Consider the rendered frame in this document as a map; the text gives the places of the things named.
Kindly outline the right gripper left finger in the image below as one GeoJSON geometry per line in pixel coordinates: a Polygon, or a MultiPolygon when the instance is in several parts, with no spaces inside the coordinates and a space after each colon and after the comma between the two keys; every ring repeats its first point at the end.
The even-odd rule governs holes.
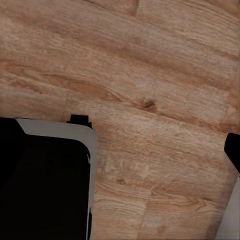
{"type": "Polygon", "coordinates": [[[0,193],[26,152],[21,133],[0,138],[0,193]]]}

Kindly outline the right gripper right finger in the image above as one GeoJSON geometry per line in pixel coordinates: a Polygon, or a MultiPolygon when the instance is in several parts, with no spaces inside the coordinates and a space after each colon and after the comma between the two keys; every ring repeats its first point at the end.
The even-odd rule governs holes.
{"type": "Polygon", "coordinates": [[[225,153],[240,172],[240,135],[229,133],[224,146],[225,153]]]}

